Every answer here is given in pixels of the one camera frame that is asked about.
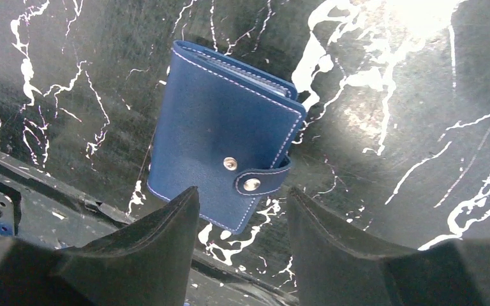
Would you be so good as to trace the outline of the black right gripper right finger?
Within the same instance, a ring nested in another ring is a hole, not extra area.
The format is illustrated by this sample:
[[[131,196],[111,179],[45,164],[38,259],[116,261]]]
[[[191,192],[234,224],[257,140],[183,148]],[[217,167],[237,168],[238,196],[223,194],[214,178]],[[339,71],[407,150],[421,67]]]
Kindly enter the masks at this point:
[[[287,205],[301,305],[490,305],[490,239],[418,251],[370,235],[298,188]]]

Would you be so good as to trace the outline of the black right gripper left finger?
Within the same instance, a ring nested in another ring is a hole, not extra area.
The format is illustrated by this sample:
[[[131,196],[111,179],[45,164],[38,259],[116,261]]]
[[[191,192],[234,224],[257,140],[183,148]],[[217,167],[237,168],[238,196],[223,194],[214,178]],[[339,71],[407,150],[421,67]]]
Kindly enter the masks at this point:
[[[0,305],[184,305],[199,209],[193,186],[83,247],[0,237]]]

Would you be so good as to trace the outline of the blue leather card holder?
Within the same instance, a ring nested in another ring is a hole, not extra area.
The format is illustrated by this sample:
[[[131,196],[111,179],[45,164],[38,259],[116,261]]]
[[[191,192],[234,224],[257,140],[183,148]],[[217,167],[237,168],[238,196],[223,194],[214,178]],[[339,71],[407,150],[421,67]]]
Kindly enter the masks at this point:
[[[258,202],[283,185],[306,115],[292,83],[177,40],[147,188],[169,201],[195,186],[200,217],[239,234]]]

